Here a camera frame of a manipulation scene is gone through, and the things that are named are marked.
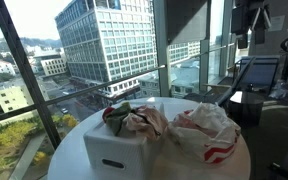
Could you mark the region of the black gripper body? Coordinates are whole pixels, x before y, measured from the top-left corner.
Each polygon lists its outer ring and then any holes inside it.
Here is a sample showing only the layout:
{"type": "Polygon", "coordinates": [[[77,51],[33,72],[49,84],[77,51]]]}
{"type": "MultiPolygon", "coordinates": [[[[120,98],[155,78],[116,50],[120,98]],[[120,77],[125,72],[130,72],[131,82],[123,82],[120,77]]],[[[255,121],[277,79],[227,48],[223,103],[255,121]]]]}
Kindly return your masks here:
{"type": "Polygon", "coordinates": [[[239,49],[248,47],[248,31],[255,34],[255,43],[265,42],[265,31],[271,27],[269,5],[265,0],[234,0],[231,32],[238,36],[239,49]]]}

